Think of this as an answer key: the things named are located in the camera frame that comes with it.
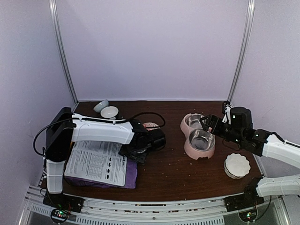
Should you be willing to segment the purple pet food bag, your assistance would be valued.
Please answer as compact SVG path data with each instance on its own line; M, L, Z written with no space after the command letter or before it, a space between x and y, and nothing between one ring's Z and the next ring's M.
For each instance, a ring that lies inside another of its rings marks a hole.
M137 163L121 156L121 147L121 144L114 142L75 142L66 164L64 178L78 187L134 189Z

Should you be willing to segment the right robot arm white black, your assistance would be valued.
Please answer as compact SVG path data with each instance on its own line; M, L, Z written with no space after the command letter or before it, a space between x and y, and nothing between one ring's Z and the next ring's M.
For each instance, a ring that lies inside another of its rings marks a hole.
M233 107L224 111L224 118L207 115L200 119L205 131L233 142L242 150L260 157L273 158L291 166L300 166L300 146L283 139L276 132L253 129L251 111L245 107ZM249 184L240 197L240 203L250 207L258 197L272 195L299 195L300 176L258 178Z

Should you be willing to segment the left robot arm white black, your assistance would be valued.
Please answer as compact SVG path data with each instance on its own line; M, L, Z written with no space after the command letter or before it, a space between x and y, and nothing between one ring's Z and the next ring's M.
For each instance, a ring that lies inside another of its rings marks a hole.
M149 152L165 147L166 137L160 125L144 127L131 118L110 120L72 113L69 107L62 108L46 129L45 163L49 200L57 208L67 204L63 192L63 170L71 143L78 141L111 142L122 145L120 154L138 163L144 163Z

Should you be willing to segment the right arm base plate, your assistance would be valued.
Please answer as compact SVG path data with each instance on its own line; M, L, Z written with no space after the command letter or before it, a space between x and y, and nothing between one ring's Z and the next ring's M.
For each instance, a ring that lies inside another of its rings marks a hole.
M224 199L227 212L253 208L264 203L263 197L251 197L248 194L232 195Z

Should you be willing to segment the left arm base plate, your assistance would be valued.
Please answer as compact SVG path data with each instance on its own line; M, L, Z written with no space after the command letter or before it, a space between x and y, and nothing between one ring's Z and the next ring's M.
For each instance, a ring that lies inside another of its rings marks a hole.
M80 197L65 195L65 194L49 194L46 193L43 199L43 204L67 210L70 212L80 213L83 207L84 199Z

